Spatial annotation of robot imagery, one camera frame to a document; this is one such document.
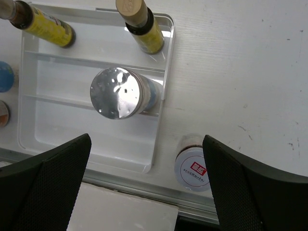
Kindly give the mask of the white lid spice jar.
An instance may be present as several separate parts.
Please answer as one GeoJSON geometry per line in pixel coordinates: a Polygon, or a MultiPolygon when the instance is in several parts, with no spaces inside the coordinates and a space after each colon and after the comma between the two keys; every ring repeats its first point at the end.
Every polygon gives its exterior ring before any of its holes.
{"type": "Polygon", "coordinates": [[[185,189],[193,192],[205,192],[210,183],[203,153],[203,136],[184,135],[176,150],[174,173],[176,180],[185,189]]]}
{"type": "Polygon", "coordinates": [[[5,127],[10,121],[10,109],[8,105],[0,100],[0,127],[5,127]]]}

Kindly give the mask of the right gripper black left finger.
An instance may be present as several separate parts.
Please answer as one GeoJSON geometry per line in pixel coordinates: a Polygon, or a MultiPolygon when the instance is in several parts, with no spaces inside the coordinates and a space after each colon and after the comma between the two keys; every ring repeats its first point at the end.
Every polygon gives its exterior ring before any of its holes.
{"type": "Polygon", "coordinates": [[[65,231],[90,156],[83,134],[0,169],[2,231],[65,231]]]}

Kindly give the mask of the yellow label sauce bottle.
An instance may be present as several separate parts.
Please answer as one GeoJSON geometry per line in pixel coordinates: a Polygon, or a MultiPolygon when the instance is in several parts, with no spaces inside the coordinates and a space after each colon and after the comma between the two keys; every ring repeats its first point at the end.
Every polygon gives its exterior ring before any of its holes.
{"type": "Polygon", "coordinates": [[[2,0],[0,18],[9,21],[17,29],[61,48],[71,47],[76,40],[75,30],[68,23],[22,0],[2,0]]]}
{"type": "Polygon", "coordinates": [[[156,54],[164,46],[164,36],[156,18],[144,0],[116,0],[116,9],[141,50],[156,54]]]}

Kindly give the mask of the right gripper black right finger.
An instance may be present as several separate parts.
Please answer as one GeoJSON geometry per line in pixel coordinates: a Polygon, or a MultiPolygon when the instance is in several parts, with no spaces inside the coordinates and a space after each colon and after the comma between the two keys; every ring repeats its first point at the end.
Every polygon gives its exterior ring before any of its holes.
{"type": "Polygon", "coordinates": [[[306,231],[308,179],[203,140],[205,165],[223,231],[306,231]]]}

